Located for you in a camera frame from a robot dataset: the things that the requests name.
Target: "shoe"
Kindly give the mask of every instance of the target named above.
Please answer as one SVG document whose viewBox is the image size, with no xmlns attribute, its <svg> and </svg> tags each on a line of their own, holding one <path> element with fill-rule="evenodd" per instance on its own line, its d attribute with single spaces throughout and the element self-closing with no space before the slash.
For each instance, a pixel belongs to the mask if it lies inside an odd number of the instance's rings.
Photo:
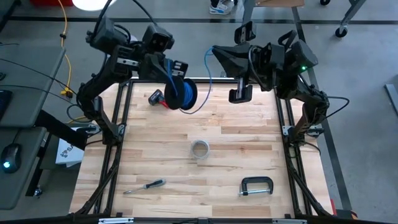
<svg viewBox="0 0 398 224">
<path fill-rule="evenodd" d="M 210 6 L 210 14 L 227 15 L 231 11 L 228 10 L 228 6 L 219 3 L 217 7 Z"/>
</svg>

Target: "caster wheel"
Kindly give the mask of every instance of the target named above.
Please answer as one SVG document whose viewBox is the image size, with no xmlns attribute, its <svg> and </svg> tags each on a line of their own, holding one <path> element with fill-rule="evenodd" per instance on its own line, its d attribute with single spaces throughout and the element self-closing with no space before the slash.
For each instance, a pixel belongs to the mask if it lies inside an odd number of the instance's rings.
<svg viewBox="0 0 398 224">
<path fill-rule="evenodd" d="M 342 33 L 340 33 L 340 28 L 337 28 L 335 35 L 336 35 L 336 37 L 342 38 L 342 37 L 345 37 L 347 35 L 347 33 L 348 33 L 347 28 L 344 28 Z"/>
<path fill-rule="evenodd" d="M 321 0 L 322 6 L 327 6 L 330 3 L 330 0 Z"/>
</svg>

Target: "screwdriver handle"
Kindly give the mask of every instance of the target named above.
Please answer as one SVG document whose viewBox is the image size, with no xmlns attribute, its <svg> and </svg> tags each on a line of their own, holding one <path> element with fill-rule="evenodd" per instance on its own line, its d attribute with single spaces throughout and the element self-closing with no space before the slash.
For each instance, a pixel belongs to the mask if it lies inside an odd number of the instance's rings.
<svg viewBox="0 0 398 224">
<path fill-rule="evenodd" d="M 159 179 L 159 180 L 155 180 L 150 184 L 144 184 L 144 186 L 142 186 L 144 189 L 148 189 L 151 187 L 160 187 L 166 184 L 166 180 L 165 179 Z"/>
</svg>

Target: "gray desk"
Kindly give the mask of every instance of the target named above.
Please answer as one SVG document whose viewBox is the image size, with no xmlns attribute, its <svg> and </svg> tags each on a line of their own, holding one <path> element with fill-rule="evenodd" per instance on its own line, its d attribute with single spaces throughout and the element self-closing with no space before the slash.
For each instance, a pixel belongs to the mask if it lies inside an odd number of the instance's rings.
<svg viewBox="0 0 398 224">
<path fill-rule="evenodd" d="M 0 47 L 0 58 L 33 68 L 55 77 L 65 49 L 61 47 L 30 47 L 6 45 Z M 0 81 L 0 89 L 11 90 L 12 100 L 0 120 L 0 127 L 31 128 L 43 107 L 48 93 L 31 88 L 1 85 L 20 85 L 49 91 L 53 80 L 32 70 L 0 60 L 0 72 L 7 77 Z"/>
<path fill-rule="evenodd" d="M 17 132 L 18 128 L 0 129 L 0 150 L 12 142 Z M 44 135 L 45 128 L 23 129 L 19 133 L 16 143 L 22 145 L 22 165 L 13 174 L 6 174 L 0 170 L 0 209 L 13 209 L 17 205 Z"/>
</svg>

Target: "wooden tabletop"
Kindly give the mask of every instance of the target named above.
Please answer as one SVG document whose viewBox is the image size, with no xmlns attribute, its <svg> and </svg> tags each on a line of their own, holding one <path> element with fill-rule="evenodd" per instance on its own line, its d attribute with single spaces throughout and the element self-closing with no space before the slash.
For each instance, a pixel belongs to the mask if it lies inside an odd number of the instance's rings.
<svg viewBox="0 0 398 224">
<path fill-rule="evenodd" d="M 293 214 L 274 93 L 261 92 L 256 87 L 252 101 L 234 105 L 228 102 L 232 88 L 236 85 L 213 85 L 206 105 L 196 114 L 188 115 L 148 104 L 148 97 L 156 89 L 164 90 L 164 85 L 134 84 L 113 214 L 184 218 L 282 218 L 285 213 Z M 117 89 L 113 85 L 103 93 L 108 115 L 113 113 Z M 205 99 L 208 85 L 198 85 L 198 91 L 194 109 Z M 301 117 L 301 105 L 292 101 L 296 121 Z M 210 155 L 205 160 L 194 159 L 190 154 L 190 145 L 197 139 L 210 144 Z M 316 144 L 314 139 L 307 141 Z M 301 151 L 308 187 L 331 212 L 319 152 L 311 146 L 303 146 Z M 86 148 L 71 212 L 81 208 L 98 186 L 104 152 L 105 146 L 100 143 Z M 253 176 L 270 177 L 274 193 L 238 197 L 242 179 Z M 126 190 L 159 178 L 167 183 L 123 195 Z M 264 187 L 256 184 L 249 189 Z M 105 190 L 102 205 L 106 204 L 107 193 Z M 304 212 L 299 187 L 297 194 Z"/>
</svg>

